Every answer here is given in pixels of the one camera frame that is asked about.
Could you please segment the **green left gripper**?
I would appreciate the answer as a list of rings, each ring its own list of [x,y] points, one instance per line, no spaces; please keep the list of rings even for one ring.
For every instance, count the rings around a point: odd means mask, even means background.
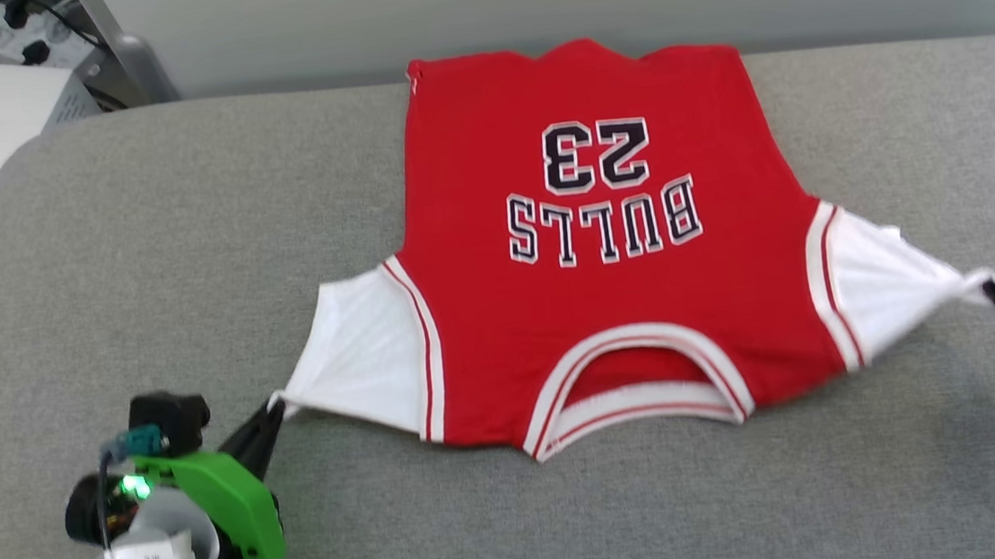
[[[242,559],[286,559],[287,545],[273,493],[263,484],[286,405],[270,397],[216,452],[175,459],[135,455],[136,473],[153,489],[176,488],[223,531]]]

